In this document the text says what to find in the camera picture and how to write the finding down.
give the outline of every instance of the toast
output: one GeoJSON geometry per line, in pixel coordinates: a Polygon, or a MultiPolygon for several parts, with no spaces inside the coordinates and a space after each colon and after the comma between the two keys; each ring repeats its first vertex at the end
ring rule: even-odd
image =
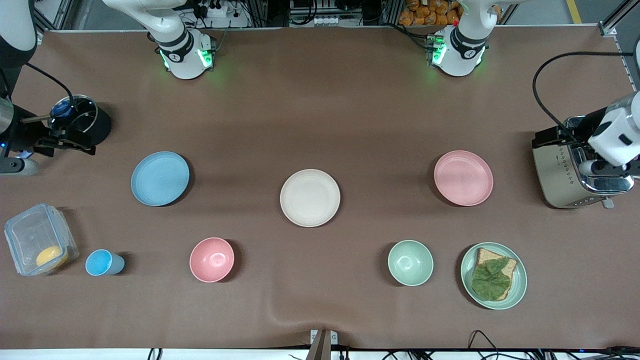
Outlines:
{"type": "MultiPolygon", "coordinates": [[[[500,254],[496,254],[493,251],[490,251],[481,247],[480,249],[478,249],[478,259],[477,259],[476,266],[483,264],[489,260],[496,260],[500,258],[504,258],[504,256],[500,254]]],[[[517,260],[509,258],[509,262],[502,269],[502,273],[509,277],[509,280],[511,280],[511,284],[513,284],[513,272],[516,270],[517,264],[518,264],[517,260]]],[[[504,292],[504,294],[502,294],[495,301],[502,301],[506,299],[510,289],[511,289],[511,285],[509,285],[509,288],[504,292]]]]}

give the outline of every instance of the brown tabletop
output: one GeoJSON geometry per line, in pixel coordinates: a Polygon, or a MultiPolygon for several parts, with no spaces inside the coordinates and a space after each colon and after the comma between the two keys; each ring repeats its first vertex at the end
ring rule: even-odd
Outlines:
{"type": "MultiPolygon", "coordinates": [[[[531,154],[533,133],[553,125],[532,96],[538,66],[615,43],[595,27],[499,28],[490,45],[456,79],[393,29],[230,32],[215,70],[181,81],[143,33],[46,34],[32,62],[101,102],[115,125],[93,157],[59,151],[38,158],[37,176],[0,179],[0,222],[46,202],[64,212],[81,253],[57,274],[22,277],[0,244],[0,346],[281,347],[318,327],[368,348],[460,348],[474,329],[499,347],[637,343],[639,193],[612,211],[550,209],[531,154]],[[452,206],[434,188],[435,161],[455,149],[493,170],[479,206],[452,206]],[[193,172],[188,194],[163,208],[130,189],[136,164],[156,151],[178,152],[193,172]],[[322,227],[280,211],[280,187],[304,168],[340,186],[340,210],[322,227]],[[223,283],[189,272],[191,249],[210,236],[236,250],[223,283]],[[390,246],[408,238],[435,259],[416,288],[386,268],[390,246]],[[507,311],[479,307],[461,286],[460,259],[482,241],[526,266],[527,294],[507,311]],[[99,248],[125,253],[123,275],[86,274],[99,248]]],[[[540,77],[562,119],[631,91],[619,58],[567,58],[540,77]]],[[[24,69],[13,100],[46,113],[63,96],[24,69]]]]}

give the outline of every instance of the cup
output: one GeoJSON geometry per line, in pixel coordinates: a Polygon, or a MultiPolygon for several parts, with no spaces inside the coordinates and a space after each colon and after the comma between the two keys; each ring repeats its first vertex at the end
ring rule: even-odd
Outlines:
{"type": "Polygon", "coordinates": [[[109,250],[96,250],[89,255],[84,264],[84,269],[89,275],[114,275],[124,268],[124,259],[109,250]]]}

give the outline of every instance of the container lid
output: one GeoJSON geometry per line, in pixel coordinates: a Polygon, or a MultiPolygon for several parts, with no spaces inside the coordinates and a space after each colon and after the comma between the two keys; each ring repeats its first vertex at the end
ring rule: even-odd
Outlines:
{"type": "Polygon", "coordinates": [[[61,221],[56,208],[38,204],[6,222],[4,235],[18,273],[38,275],[68,257],[70,235],[61,221]]]}

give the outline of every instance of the green plate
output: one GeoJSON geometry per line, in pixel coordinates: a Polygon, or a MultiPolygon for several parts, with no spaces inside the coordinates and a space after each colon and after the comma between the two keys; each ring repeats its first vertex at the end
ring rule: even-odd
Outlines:
{"type": "Polygon", "coordinates": [[[462,284],[465,286],[469,295],[471,295],[478,304],[493,310],[506,310],[516,306],[516,304],[524,297],[524,293],[527,292],[527,272],[524,270],[522,260],[520,260],[516,253],[511,249],[498,243],[479,243],[471,247],[471,249],[469,249],[465,254],[465,257],[462,258],[460,276],[462,278],[462,284]],[[509,290],[506,299],[502,301],[484,300],[471,288],[471,280],[473,278],[474,268],[476,267],[478,249],[481,247],[518,261],[516,270],[513,272],[513,283],[511,284],[511,289],[509,290]]]}
{"type": "Polygon", "coordinates": [[[391,275],[402,285],[424,284],[433,273],[433,256],[429,249],[415,240],[395,244],[387,259],[391,275]]]}

